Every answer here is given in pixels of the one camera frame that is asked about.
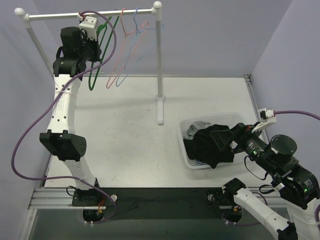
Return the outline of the black garment with green stripe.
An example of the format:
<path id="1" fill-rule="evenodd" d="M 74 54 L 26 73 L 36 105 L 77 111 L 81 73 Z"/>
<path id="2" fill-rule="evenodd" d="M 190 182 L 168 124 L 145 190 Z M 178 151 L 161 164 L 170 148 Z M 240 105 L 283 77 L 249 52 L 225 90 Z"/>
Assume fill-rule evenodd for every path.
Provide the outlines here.
<path id="1" fill-rule="evenodd" d="M 186 154 L 190 160 L 197 160 L 215 169 L 219 163 L 233 163 L 235 155 L 229 146 L 226 151 L 220 151 L 211 131 L 229 130 L 227 125 L 214 124 L 195 132 L 192 139 L 183 139 Z"/>

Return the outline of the green velvet hanger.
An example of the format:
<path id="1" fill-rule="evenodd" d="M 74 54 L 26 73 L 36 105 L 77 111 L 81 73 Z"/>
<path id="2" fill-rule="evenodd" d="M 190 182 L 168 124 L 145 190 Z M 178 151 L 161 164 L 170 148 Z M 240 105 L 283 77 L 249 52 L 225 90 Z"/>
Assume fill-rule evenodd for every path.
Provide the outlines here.
<path id="1" fill-rule="evenodd" d="M 107 31 L 108 31 L 108 26 L 109 26 L 109 24 L 105 22 L 105 23 L 99 25 L 98 28 L 97 28 L 97 36 L 99 37 L 100 33 L 102 33 L 101 38 L 98 39 L 99 40 L 98 47 L 99 47 L 99 50 L 101 51 L 100 57 L 99 57 L 99 63 L 100 64 L 104 61 L 105 55 L 107 53 L 107 50 L 108 50 L 110 42 L 111 42 L 111 38 L 114 35 L 113 31 L 111 30 L 110 34 L 109 34 L 109 36 L 108 36 L 108 38 L 106 40 L 106 43 L 104 45 L 104 48 L 101 49 L 102 45 L 104 43 L 104 38 L 105 38 L 105 36 L 107 34 Z M 99 73 L 100 73 L 100 69 L 101 68 L 98 67 L 96 69 L 96 72 L 93 72 L 93 71 L 89 72 L 89 75 L 88 75 L 88 89 L 90 91 L 93 91 L 94 88 L 95 88 L 95 85 L 96 85 L 96 82 L 97 82 L 97 79 L 98 79 L 98 76 L 99 76 Z"/>

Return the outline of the grey tank top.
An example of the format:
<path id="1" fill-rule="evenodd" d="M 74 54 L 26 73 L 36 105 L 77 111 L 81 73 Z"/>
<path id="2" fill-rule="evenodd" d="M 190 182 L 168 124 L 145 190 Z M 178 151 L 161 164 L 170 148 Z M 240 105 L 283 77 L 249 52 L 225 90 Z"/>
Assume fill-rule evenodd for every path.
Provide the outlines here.
<path id="1" fill-rule="evenodd" d="M 206 129 L 208 127 L 212 126 L 210 122 L 206 121 L 195 121 L 193 122 L 187 130 L 185 130 L 182 134 L 183 139 L 185 140 L 192 140 L 197 133 L 197 131 Z"/>

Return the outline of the blue white striped tank top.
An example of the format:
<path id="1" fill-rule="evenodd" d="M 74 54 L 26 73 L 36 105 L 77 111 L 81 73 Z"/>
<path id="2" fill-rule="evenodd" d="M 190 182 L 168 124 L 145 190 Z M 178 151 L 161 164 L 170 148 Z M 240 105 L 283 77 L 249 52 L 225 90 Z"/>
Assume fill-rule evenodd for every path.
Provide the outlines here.
<path id="1" fill-rule="evenodd" d="M 202 162 L 202 161 L 195 160 L 194 162 L 195 162 L 196 166 L 204 166 L 204 165 L 206 165 L 206 163 Z"/>

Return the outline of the light blue wire hanger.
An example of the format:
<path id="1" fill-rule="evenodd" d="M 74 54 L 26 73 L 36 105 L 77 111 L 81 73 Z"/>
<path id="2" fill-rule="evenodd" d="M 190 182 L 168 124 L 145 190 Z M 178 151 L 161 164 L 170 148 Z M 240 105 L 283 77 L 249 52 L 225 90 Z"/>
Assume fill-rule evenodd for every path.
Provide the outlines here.
<path id="1" fill-rule="evenodd" d="M 128 64 L 128 61 L 133 56 L 133 54 L 135 53 L 136 49 L 139 47 L 140 42 L 141 42 L 142 38 L 144 37 L 144 35 L 146 34 L 146 32 L 147 31 L 156 31 L 155 28 L 149 28 L 149 21 L 148 20 L 145 21 L 142 25 L 138 26 L 138 23 L 136 21 L 136 15 L 137 15 L 138 11 L 141 10 L 141 8 L 138 7 L 134 11 L 134 14 L 133 14 L 133 21 L 134 21 L 134 24 L 135 24 L 135 29 L 133 31 L 131 31 L 131 32 L 126 32 L 126 28 L 125 28 L 125 25 L 123 23 L 123 13 L 124 13 L 125 10 L 126 10 L 126 8 L 122 9 L 120 17 L 119 17 L 120 23 L 121 23 L 121 27 L 122 27 L 122 30 L 123 30 L 123 33 L 124 33 L 124 41 L 123 41 L 123 44 L 122 44 L 122 47 L 121 47 L 121 50 L 120 50 L 120 54 L 119 54 L 119 57 L 118 57 L 119 59 L 121 58 L 121 55 L 123 53 L 123 49 L 124 49 L 124 46 L 126 44 L 126 40 L 128 39 L 128 37 L 130 35 L 132 35 L 132 34 L 135 34 L 135 38 L 131 43 L 128 56 L 127 56 L 127 58 L 125 60 L 125 63 L 123 65 L 121 71 L 116 75 L 116 82 L 115 82 L 116 87 L 119 87 L 125 81 L 125 79 L 128 77 L 129 73 L 127 73 L 122 78 L 122 80 L 120 80 L 121 75 L 126 73 L 126 71 L 127 71 L 126 70 L 126 66 Z"/>

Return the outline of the pink wire hanger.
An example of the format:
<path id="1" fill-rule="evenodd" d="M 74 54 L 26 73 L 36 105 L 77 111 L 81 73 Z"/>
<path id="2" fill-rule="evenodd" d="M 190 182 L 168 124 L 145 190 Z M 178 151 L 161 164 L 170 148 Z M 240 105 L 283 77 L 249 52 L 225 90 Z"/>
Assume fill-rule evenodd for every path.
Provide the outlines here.
<path id="1" fill-rule="evenodd" d="M 127 54 L 127 57 L 125 58 L 125 48 L 129 46 L 128 41 L 129 41 L 129 39 L 131 38 L 131 36 L 134 36 L 134 38 L 135 38 L 135 34 L 132 34 L 132 35 L 130 35 L 130 36 L 128 37 L 128 39 L 126 40 L 125 46 L 124 46 L 124 48 L 123 48 L 123 52 L 122 52 L 121 58 L 119 58 L 119 55 L 120 55 L 120 52 L 121 52 L 121 48 L 122 48 L 122 45 L 123 45 L 123 42 L 124 42 L 124 39 L 125 39 L 125 36 L 124 36 L 124 38 L 123 38 L 123 41 L 122 41 L 122 44 L 121 44 L 121 47 L 120 47 L 118 56 L 117 56 L 117 58 L 116 58 L 116 61 L 115 61 L 115 63 L 114 63 L 114 66 L 113 66 L 113 70 L 112 70 L 112 72 L 111 72 L 111 74 L 110 74 L 110 76 L 108 77 L 108 80 L 107 80 L 107 82 L 106 82 L 106 88 L 107 88 L 107 89 L 110 89 L 110 88 L 116 83 L 116 76 L 117 76 L 117 74 L 121 71 L 122 67 L 124 66 L 124 63 L 125 63 L 125 61 L 126 61 L 126 59 L 127 59 L 127 57 L 128 57 L 128 54 Z"/>

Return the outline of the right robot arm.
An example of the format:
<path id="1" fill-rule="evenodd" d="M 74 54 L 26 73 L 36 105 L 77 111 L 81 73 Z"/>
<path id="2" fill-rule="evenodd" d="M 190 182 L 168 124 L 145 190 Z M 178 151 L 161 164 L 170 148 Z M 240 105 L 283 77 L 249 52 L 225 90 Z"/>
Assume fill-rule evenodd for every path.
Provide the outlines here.
<path id="1" fill-rule="evenodd" d="M 276 240 L 318 240 L 320 238 L 320 185 L 317 178 L 294 157 L 296 142 L 275 135 L 269 143 L 259 138 L 254 125 L 238 123 L 231 129 L 209 134 L 220 152 L 245 152 L 271 176 L 271 186 L 286 204 L 290 218 L 277 214 L 260 201 L 239 179 L 222 186 L 221 197 L 255 217 Z"/>

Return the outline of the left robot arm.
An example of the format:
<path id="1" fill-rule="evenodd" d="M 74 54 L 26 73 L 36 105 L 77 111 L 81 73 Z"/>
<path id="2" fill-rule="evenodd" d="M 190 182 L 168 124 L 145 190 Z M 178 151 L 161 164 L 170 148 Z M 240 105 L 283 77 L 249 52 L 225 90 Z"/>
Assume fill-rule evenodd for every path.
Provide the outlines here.
<path id="1" fill-rule="evenodd" d="M 87 141 L 75 130 L 77 94 L 83 78 L 76 78 L 72 83 L 68 81 L 85 71 L 88 61 L 99 61 L 101 49 L 94 27 L 65 27 L 61 29 L 60 38 L 62 46 L 58 48 L 53 63 L 54 81 L 57 84 L 54 96 L 57 101 L 47 131 L 40 134 L 39 140 L 51 155 L 68 167 L 73 177 L 89 183 L 76 183 L 76 198 L 95 206 L 100 203 L 102 193 L 93 188 L 98 186 L 98 180 L 84 158 Z"/>

